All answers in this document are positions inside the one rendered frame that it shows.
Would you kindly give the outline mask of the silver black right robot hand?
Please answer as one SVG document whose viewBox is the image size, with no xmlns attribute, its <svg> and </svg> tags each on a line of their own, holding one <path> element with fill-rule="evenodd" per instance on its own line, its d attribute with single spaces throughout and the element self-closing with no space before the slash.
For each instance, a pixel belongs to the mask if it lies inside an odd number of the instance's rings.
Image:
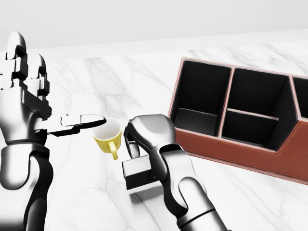
<svg viewBox="0 0 308 231">
<path fill-rule="evenodd" d="M 134 117 L 125 127 L 124 139 L 132 159 L 140 157 L 140 147 L 150 153 L 161 143 L 177 143 L 175 127 L 171 119 L 163 114 Z"/>
</svg>

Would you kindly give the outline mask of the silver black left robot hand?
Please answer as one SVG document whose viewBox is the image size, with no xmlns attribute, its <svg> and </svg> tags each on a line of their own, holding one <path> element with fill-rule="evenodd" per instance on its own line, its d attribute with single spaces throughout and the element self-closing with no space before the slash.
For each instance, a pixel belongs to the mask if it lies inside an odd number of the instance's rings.
<svg viewBox="0 0 308 231">
<path fill-rule="evenodd" d="M 53 115 L 46 97 L 50 92 L 43 57 L 36 55 L 35 72 L 28 73 L 26 43 L 19 32 L 8 39 L 0 60 L 0 129 L 6 144 L 45 144 L 48 134 L 65 136 L 106 123 L 102 115 Z"/>
</svg>

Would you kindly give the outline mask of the red-brown desk caddy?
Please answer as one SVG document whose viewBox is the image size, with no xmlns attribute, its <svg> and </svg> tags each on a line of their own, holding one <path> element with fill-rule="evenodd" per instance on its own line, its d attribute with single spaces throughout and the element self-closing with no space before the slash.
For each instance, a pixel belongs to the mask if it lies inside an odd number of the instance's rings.
<svg viewBox="0 0 308 231">
<path fill-rule="evenodd" d="M 308 185 L 308 76 L 183 58 L 168 115 L 184 150 Z"/>
</svg>

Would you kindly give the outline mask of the yellow mug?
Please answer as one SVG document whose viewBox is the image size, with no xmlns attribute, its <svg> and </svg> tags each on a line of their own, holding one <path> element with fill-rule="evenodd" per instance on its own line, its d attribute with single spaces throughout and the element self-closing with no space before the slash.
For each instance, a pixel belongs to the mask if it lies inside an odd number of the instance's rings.
<svg viewBox="0 0 308 231">
<path fill-rule="evenodd" d="M 121 145 L 122 126 L 117 119 L 107 118 L 106 123 L 93 129 L 93 137 L 104 153 L 111 153 L 118 159 L 117 150 Z"/>
</svg>

